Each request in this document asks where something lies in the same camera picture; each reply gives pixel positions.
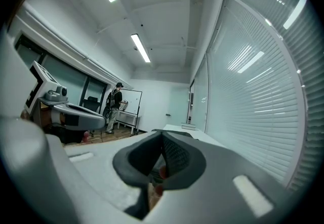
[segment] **table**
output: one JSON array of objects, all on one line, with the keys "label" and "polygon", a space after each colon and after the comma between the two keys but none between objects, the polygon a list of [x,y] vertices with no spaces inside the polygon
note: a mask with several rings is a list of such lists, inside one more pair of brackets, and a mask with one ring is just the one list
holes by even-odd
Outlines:
[{"label": "table", "polygon": [[181,126],[167,124],[163,129],[165,130],[175,130],[175,131],[182,131],[189,133],[194,139],[213,144],[219,147],[226,148],[223,144],[219,143],[212,137],[208,136],[206,133],[202,132],[201,130],[190,130],[190,129],[183,129]]},{"label": "table", "polygon": [[124,111],[118,111],[117,118],[121,114],[132,117],[133,118],[133,121],[132,121],[132,123],[125,123],[125,122],[121,122],[119,120],[116,120],[118,122],[117,129],[119,129],[119,124],[122,123],[125,127],[126,126],[131,127],[132,128],[131,134],[133,134],[133,130],[135,128],[135,123],[136,123],[136,118],[137,118],[137,132],[138,132],[138,129],[139,129],[139,119],[141,118],[141,116],[140,115],[137,116],[136,114],[128,113],[128,112],[124,112]]}]

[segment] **black rubber part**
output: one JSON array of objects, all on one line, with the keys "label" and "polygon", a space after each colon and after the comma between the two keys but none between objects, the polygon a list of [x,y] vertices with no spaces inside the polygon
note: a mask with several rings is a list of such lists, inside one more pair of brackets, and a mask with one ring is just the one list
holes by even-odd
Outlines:
[{"label": "black rubber part", "polygon": [[142,195],[147,195],[148,175],[161,154],[168,176],[162,184],[164,190],[186,189],[205,171],[206,160],[201,151],[172,137],[167,131],[157,131],[122,148],[115,154],[112,165],[127,185],[141,189],[137,203],[127,209],[127,213],[134,217],[144,217],[149,212],[148,198]]}]

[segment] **white wall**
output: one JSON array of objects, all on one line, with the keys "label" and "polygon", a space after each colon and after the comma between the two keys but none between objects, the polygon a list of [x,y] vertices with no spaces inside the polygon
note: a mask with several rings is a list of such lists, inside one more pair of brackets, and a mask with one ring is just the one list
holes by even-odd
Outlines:
[{"label": "white wall", "polygon": [[95,33],[93,27],[74,9],[70,0],[26,0],[13,21],[9,34],[17,40],[24,33],[48,52],[77,69],[107,83],[116,83],[93,64],[63,47],[28,15],[32,11],[45,25],[76,50],[106,67],[121,82],[129,82],[132,66],[122,59],[121,52],[107,36]]},{"label": "white wall", "polygon": [[133,79],[156,80],[177,83],[189,83],[190,69],[179,66],[158,66],[156,68],[137,68],[132,76]]},{"label": "white wall", "polygon": [[167,124],[170,93],[172,87],[189,87],[188,84],[132,79],[134,90],[142,91],[140,104],[141,115],[139,128],[151,131],[155,128],[162,129]]},{"label": "white wall", "polygon": [[197,41],[197,52],[195,53],[191,64],[190,82],[193,81],[194,76],[196,75],[201,61],[203,60],[204,54],[208,48],[221,10],[222,3],[223,0],[204,0],[199,36]]}]

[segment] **machine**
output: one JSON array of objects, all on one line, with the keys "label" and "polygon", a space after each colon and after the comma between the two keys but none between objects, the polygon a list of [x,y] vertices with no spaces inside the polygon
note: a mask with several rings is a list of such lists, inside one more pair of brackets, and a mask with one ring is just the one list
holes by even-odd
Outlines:
[{"label": "machine", "polygon": [[[37,84],[30,92],[25,109],[32,121],[46,128],[46,132],[58,135],[63,143],[80,143],[85,131],[105,126],[106,120],[102,115],[69,103],[67,89],[46,68],[34,61],[30,72],[37,79]],[[51,110],[51,126],[43,126],[42,110]]]}]

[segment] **window blind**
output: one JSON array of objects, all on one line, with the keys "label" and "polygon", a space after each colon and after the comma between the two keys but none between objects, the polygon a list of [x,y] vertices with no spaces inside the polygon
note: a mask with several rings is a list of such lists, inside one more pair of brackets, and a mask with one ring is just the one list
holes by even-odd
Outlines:
[{"label": "window blind", "polygon": [[[323,29],[309,0],[242,1],[272,23],[300,70],[308,110],[302,154],[290,184],[292,190],[297,190],[313,180],[324,156]],[[287,28],[293,14],[298,16]]]},{"label": "window blind", "polygon": [[46,57],[43,67],[45,67],[62,86],[67,88],[68,101],[78,105],[87,76],[51,56]]},{"label": "window blind", "polygon": [[205,132],[208,106],[208,74],[206,57],[201,62],[194,79],[194,94],[191,123]]},{"label": "window blind", "polygon": [[223,5],[207,53],[207,134],[281,182],[298,132],[291,70],[260,21],[234,0]]}]

